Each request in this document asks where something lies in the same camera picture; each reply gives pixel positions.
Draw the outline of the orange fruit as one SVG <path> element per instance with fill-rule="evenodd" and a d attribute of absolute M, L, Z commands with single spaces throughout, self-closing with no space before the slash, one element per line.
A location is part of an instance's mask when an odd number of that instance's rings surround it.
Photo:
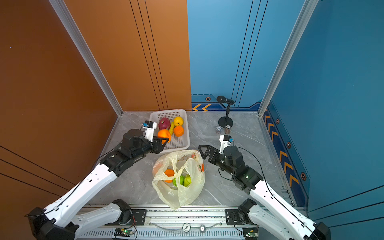
<path fill-rule="evenodd" d="M 174 172 L 172 169 L 166 169 L 166 170 L 165 170 L 165 175 L 166 175 L 167 177 L 173 177 L 174 174 L 175 174 L 175 172 Z M 165 182 L 166 182 L 166 183 L 172 183 L 173 180 L 165 180 Z"/>
<path fill-rule="evenodd" d="M 176 126 L 175 128 L 174 128 L 174 135 L 176 136 L 176 137 L 181 137 L 181 136 L 183 136 L 184 135 L 184 128 L 182 127 L 182 126 Z"/>
<path fill-rule="evenodd" d="M 162 139 L 168 139 L 168 143 L 172 140 L 172 135 L 167 129 L 159 130 L 157 137 Z"/>

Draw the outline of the yellow banana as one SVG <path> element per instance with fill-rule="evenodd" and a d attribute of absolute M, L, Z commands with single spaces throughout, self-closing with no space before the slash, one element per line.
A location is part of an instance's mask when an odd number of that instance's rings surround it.
<path fill-rule="evenodd" d="M 174 122 L 171 122 L 171 126 L 169 129 L 170 135 L 172 135 L 174 133 L 174 129 L 175 129 L 175 124 L 174 124 Z"/>

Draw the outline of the pink dragon fruit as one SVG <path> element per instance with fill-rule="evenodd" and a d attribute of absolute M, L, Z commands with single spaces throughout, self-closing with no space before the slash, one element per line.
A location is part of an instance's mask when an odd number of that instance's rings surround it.
<path fill-rule="evenodd" d="M 168 118 L 162 118 L 158 124 L 159 130 L 169 130 L 171 128 L 171 121 Z"/>

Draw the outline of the yellow lemon fruit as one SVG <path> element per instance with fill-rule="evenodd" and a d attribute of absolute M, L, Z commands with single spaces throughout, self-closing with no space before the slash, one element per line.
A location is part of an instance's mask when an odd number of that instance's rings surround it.
<path fill-rule="evenodd" d="M 175 117 L 173 120 L 174 126 L 183 126 L 184 124 L 184 119 L 182 117 Z"/>

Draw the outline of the translucent printed plastic bag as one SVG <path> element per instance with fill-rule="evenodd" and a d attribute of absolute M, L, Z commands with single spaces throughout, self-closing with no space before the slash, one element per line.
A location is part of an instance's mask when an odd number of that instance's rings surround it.
<path fill-rule="evenodd" d="M 166 169 L 172 169 L 173 177 L 165 175 Z M 205 166 L 201 154 L 196 150 L 171 152 L 161 156 L 153 166 L 152 185 L 159 198 L 171 209 L 191 204 L 202 192 L 205 185 Z M 180 184 L 180 176 L 190 175 L 192 183 L 188 187 Z M 177 179 L 177 187 L 165 180 Z"/>

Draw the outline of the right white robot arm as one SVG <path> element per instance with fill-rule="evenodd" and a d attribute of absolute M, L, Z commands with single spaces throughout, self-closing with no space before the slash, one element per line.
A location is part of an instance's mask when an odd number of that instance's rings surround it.
<path fill-rule="evenodd" d="M 247 166 L 236 146 L 219 151 L 213 146 L 199 146 L 203 157 L 229 173 L 235 186 L 249 195 L 239 207 L 239 219 L 245 225 L 258 225 L 279 240 L 329 240 L 331 230 L 315 223 L 277 194 L 265 178 Z"/>

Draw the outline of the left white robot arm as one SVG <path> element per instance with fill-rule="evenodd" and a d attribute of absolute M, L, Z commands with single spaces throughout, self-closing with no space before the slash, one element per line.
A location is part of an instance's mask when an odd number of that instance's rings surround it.
<path fill-rule="evenodd" d="M 86 214 L 78 212 L 100 190 L 113 182 L 149 153 L 159 154 L 169 138 L 154 136 L 154 130 L 132 129 L 75 187 L 45 208 L 34 208 L 26 217 L 37 240 L 75 240 L 86 232 L 109 223 L 131 223 L 131 207 L 123 200 Z"/>

